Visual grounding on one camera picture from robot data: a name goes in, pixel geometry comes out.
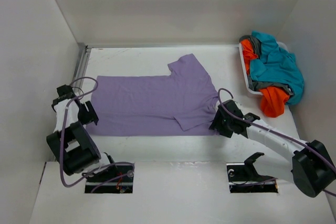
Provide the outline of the purple t shirt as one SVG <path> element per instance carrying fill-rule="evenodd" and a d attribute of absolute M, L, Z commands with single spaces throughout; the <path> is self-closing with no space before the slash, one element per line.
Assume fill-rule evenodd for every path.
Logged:
<path fill-rule="evenodd" d="M 96 136 L 211 136 L 217 91 L 193 54 L 168 65 L 169 76 L 98 76 L 91 104 Z"/>

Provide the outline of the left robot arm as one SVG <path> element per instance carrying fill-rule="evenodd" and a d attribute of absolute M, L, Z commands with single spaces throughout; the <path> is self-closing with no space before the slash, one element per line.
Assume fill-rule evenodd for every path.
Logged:
<path fill-rule="evenodd" d="M 57 88 L 58 98 L 52 102 L 52 109 L 56 112 L 56 127 L 54 132 L 46 137 L 48 146 L 57 161 L 60 160 L 61 132 L 64 131 L 63 171 L 68 176 L 98 168 L 91 177 L 103 177 L 106 181 L 113 181 L 119 174 L 118 168 L 112 165 L 110 155 L 101 157 L 98 147 L 85 129 L 85 125 L 98 124 L 98 116 L 90 101 L 81 103 L 75 99 L 69 106 L 67 103 L 76 95 L 73 88 L 63 85 Z"/>

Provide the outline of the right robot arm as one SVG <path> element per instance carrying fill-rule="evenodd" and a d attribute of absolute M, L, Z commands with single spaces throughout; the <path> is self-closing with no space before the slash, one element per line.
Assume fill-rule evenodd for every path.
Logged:
<path fill-rule="evenodd" d="M 212 124 L 209 127 L 225 137 L 242 135 L 256 141 L 288 163 L 261 166 L 256 159 L 262 153 L 255 153 L 244 161 L 244 175 L 251 180 L 279 178 L 293 183 L 308 197 L 316 197 L 335 181 L 335 165 L 325 145 L 314 140 L 298 140 L 272 129 L 253 113 L 243 114 L 233 100 L 218 105 Z"/>

